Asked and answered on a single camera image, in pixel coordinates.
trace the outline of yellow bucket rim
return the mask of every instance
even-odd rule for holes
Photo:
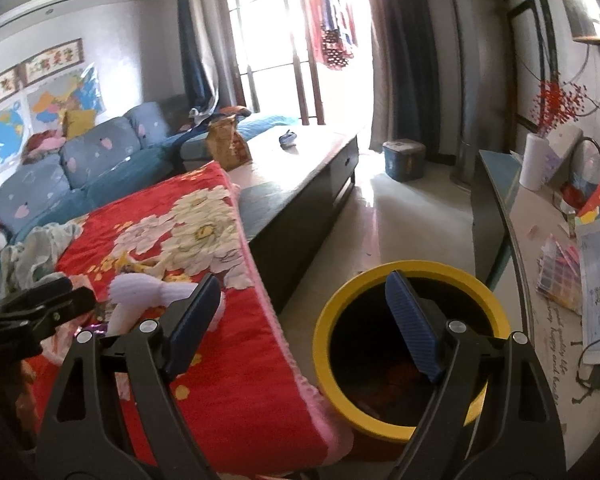
[[[329,362],[331,334],[340,314],[360,294],[384,282],[392,270],[400,270],[408,278],[439,280],[462,290],[480,305],[489,319],[493,335],[496,337],[509,337],[511,328],[500,303],[483,283],[478,281],[474,276],[464,272],[464,270],[437,262],[404,260],[384,264],[362,272],[340,287],[325,305],[314,330],[312,353],[320,390],[334,408],[363,433],[391,442],[408,442],[415,431],[415,427],[396,426],[395,424],[377,420],[362,412],[353,402],[347,399],[338,386]],[[480,414],[486,390],[487,385],[485,384],[471,405],[469,405],[469,410],[464,421],[465,425],[473,422]]]

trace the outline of coffee table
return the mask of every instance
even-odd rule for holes
[[[356,134],[293,126],[296,146],[280,148],[288,126],[249,141],[253,161],[229,172],[253,259],[280,312],[331,230],[355,183]]]

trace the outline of crumpled clothing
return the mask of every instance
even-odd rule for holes
[[[0,254],[3,297],[62,278],[56,264],[81,233],[74,222],[51,223],[34,227],[23,242],[5,247]]]

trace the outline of yellow pillow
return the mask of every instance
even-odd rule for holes
[[[79,137],[96,125],[96,110],[67,110],[64,130],[67,139]]]

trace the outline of silver screw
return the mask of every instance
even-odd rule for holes
[[[158,324],[153,319],[147,319],[140,323],[140,332],[145,334],[153,332],[156,328],[158,328]]]
[[[529,338],[522,332],[514,332],[513,341],[515,341],[519,345],[526,345],[529,342]]]
[[[88,330],[83,330],[82,332],[80,332],[78,334],[78,337],[76,337],[76,340],[78,341],[78,343],[86,343],[87,341],[89,341],[91,339],[92,335],[91,332],[89,332]]]
[[[466,325],[462,321],[455,319],[449,322],[449,330],[451,330],[451,332],[461,334],[466,332]]]

